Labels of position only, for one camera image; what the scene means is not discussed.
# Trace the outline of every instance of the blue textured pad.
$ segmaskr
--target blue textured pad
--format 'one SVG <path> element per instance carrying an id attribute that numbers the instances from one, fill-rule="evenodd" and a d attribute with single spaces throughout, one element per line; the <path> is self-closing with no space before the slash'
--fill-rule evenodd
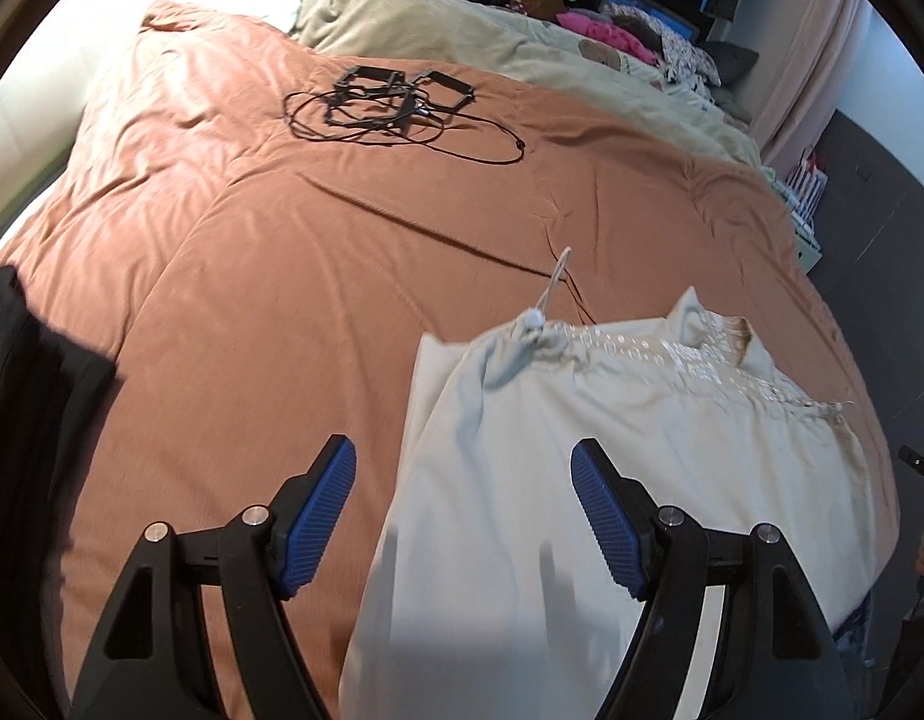
<path id="1" fill-rule="evenodd" d="M 572 450 L 570 465 L 572 486 L 612 578 L 633 598 L 641 597 L 646 589 L 646 575 L 641 569 L 638 536 L 632 523 L 606 485 L 592 456 L 580 443 Z"/>
<path id="2" fill-rule="evenodd" d="M 354 483 L 355 445 L 345 439 L 288 532 L 286 567 L 278 577 L 286 596 L 312 581 Z"/>

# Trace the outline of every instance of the pink cloth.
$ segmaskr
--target pink cloth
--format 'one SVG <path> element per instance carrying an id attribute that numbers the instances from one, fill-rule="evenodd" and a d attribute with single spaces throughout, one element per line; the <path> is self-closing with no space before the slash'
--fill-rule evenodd
<path id="1" fill-rule="evenodd" d="M 598 40 L 606 46 L 611 46 L 613 49 L 618 49 L 643 61 L 646 65 L 655 67 L 659 64 L 659 57 L 648 50 L 635 35 L 620 26 L 615 26 L 613 23 L 596 22 L 581 13 L 559 13 L 555 18 L 561 26 L 577 35 Z"/>

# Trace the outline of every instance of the silver screw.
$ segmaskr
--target silver screw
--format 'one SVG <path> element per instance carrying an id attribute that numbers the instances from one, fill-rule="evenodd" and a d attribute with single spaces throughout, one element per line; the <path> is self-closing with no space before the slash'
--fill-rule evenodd
<path id="1" fill-rule="evenodd" d="M 677 506 L 664 506 L 659 509 L 659 519 L 662 525 L 675 528 L 686 521 L 686 513 Z"/>
<path id="2" fill-rule="evenodd" d="M 153 543 L 161 541 L 168 536 L 168 525 L 164 522 L 153 522 L 145 529 L 144 536 L 146 541 L 152 541 Z"/>
<path id="3" fill-rule="evenodd" d="M 779 539 L 782 538 L 782 532 L 775 525 L 766 523 L 756 528 L 756 536 L 766 544 L 777 544 Z"/>
<path id="4" fill-rule="evenodd" d="M 246 525 L 262 525 L 269 518 L 269 509 L 264 506 L 250 506 L 242 513 Z"/>

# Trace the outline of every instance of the bed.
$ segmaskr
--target bed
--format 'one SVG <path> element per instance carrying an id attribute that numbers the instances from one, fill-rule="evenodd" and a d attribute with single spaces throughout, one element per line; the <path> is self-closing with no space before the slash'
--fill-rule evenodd
<path id="1" fill-rule="evenodd" d="M 221 524 L 344 433 L 358 480 L 315 582 L 286 607 L 337 715 L 420 337 L 470 341 L 512 319 L 566 245 L 571 285 L 555 290 L 552 319 L 665 317 L 694 286 L 707 308 L 748 317 L 813 399 L 845 403 L 867 461 L 873 580 L 894 548 L 886 440 L 751 141 L 638 73 L 552 45 L 558 32 L 540 39 L 468 4 L 386 1 L 302 0 L 291 36 L 155 2 L 96 83 L 65 173 L 0 248 L 37 314 L 118 362 L 46 565 L 61 697 L 148 523 Z M 407 28 L 410 11 L 430 26 Z M 439 18 L 465 28 L 446 33 Z M 329 89 L 354 55 L 472 84 L 473 113 L 517 132 L 526 157 L 495 167 L 293 138 L 283 97 Z M 505 148 L 491 132 L 460 137 L 486 155 Z M 226 707 L 248 717 L 217 595 L 206 617 Z"/>

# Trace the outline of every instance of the gray floor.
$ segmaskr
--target gray floor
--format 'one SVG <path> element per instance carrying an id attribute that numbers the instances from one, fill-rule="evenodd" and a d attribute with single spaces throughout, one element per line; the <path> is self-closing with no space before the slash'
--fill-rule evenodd
<path id="1" fill-rule="evenodd" d="M 830 184 L 816 215 L 822 261 L 809 278 L 852 348 L 886 429 L 902 508 L 899 546 L 876 584 L 870 656 L 884 673 L 915 599 L 924 480 L 895 453 L 924 454 L 924 189 L 840 113 L 819 143 Z"/>

